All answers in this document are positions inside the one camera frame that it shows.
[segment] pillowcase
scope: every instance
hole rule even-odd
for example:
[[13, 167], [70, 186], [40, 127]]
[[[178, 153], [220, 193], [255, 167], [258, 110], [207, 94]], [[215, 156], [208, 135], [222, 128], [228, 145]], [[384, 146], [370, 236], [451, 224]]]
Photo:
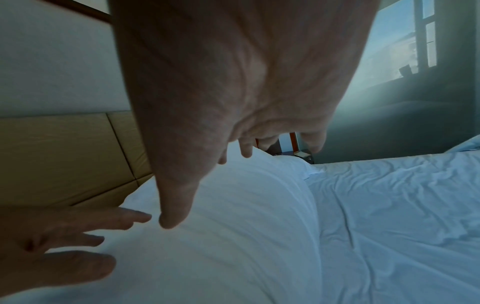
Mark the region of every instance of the pillowcase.
[[319, 174], [323, 171], [310, 165], [303, 159], [296, 156], [278, 155], [274, 159], [279, 161], [281, 167], [291, 174], [296, 174], [299, 178], [305, 180], [312, 174]]
[[189, 217], [175, 229], [156, 221], [152, 178], [122, 205], [151, 213], [152, 221], [128, 231], [97, 230], [102, 245], [70, 248], [114, 255], [109, 277], [26, 291], [5, 303], [321, 302], [317, 206], [306, 183], [259, 149], [245, 159], [235, 142], [227, 157], [202, 180]]

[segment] mattress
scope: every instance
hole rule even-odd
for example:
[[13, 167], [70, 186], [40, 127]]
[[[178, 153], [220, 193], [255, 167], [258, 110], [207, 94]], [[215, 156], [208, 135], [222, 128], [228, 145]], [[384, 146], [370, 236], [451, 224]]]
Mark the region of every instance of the mattress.
[[323, 303], [479, 303], [480, 151], [316, 165]]

